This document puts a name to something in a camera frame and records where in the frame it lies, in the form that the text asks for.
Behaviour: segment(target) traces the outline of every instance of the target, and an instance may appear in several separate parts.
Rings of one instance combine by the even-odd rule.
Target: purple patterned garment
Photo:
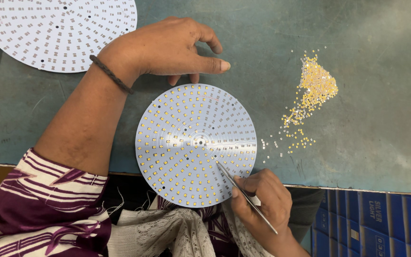
[[[29,149],[0,185],[0,257],[102,256],[111,220],[94,205],[106,183]]]

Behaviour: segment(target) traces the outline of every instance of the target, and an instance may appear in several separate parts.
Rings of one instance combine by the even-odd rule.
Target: tweezers
[[[243,194],[243,196],[245,197],[245,199],[247,200],[247,202],[255,209],[255,211],[261,215],[261,217],[264,219],[264,221],[266,222],[266,224],[270,227],[270,229],[276,234],[278,235],[277,230],[275,230],[275,228],[269,223],[269,221],[266,219],[266,217],[264,217],[264,215],[261,213],[261,211],[256,207],[256,205],[252,202],[252,200],[250,199],[250,197],[245,193],[245,191],[242,190],[242,188],[240,188],[240,186],[236,183],[236,181],[234,180],[234,178],[231,177],[231,174],[229,174],[228,170],[219,162],[217,161],[216,164],[218,165],[218,169],[223,172],[223,174],[226,176],[226,178],[231,182],[231,184],[235,187],[237,187]]]

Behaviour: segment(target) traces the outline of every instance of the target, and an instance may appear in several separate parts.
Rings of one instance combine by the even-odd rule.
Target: circular led circuit board
[[[212,85],[181,85],[146,109],[136,133],[136,158],[160,196],[185,207],[204,207],[231,196],[231,176],[248,177],[256,133],[245,108]]]
[[[0,48],[53,72],[87,71],[90,54],[136,25],[134,0],[0,0]]]

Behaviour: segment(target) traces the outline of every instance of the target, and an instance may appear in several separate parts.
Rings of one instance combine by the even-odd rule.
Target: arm
[[[247,203],[243,194],[233,187],[232,210],[252,236],[276,257],[309,256],[288,227],[291,195],[279,178],[269,169],[263,169],[246,179],[238,176],[234,176],[234,179],[242,189],[258,196],[261,201],[260,211],[278,232],[276,235]]]
[[[118,37],[98,58],[128,87],[142,74],[169,75],[171,85],[181,74],[219,74],[230,68],[223,60],[197,55],[195,43],[206,42],[222,52],[214,31],[191,18],[169,17]],[[106,176],[115,130],[127,94],[95,64],[67,99],[34,150],[41,156],[92,174]]]

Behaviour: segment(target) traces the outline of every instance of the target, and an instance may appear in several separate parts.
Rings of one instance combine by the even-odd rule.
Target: green workbench
[[[136,0],[136,5],[138,27],[174,15],[215,30],[224,48],[220,57],[232,67],[225,74],[202,75],[200,82],[230,92],[247,109],[259,141],[255,170],[270,168],[285,184],[411,193],[411,1]],[[290,114],[285,107],[300,96],[295,95],[300,59],[304,51],[312,57],[312,50],[339,91],[299,127],[316,143],[288,154],[291,141],[278,141],[275,148],[270,135],[278,137],[282,115]],[[198,51],[213,55],[206,44]],[[37,70],[0,50],[0,163],[16,164],[36,143],[82,76]],[[188,82],[185,76],[178,85]],[[140,172],[136,127],[150,102],[169,87],[162,76],[137,80],[117,128],[110,171]],[[261,138],[270,143],[264,150]]]

